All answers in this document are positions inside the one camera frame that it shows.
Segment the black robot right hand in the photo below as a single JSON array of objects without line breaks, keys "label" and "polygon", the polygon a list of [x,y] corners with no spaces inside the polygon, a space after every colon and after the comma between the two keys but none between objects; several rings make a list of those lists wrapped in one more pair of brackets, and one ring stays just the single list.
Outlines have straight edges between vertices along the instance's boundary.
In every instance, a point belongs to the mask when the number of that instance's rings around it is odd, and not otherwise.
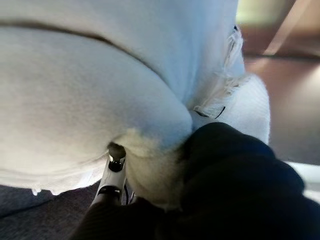
[{"label": "black robot right hand", "polygon": [[317,240],[320,206],[298,173],[262,141],[225,123],[199,128],[185,144],[180,210],[143,199],[94,204],[74,240]]}]

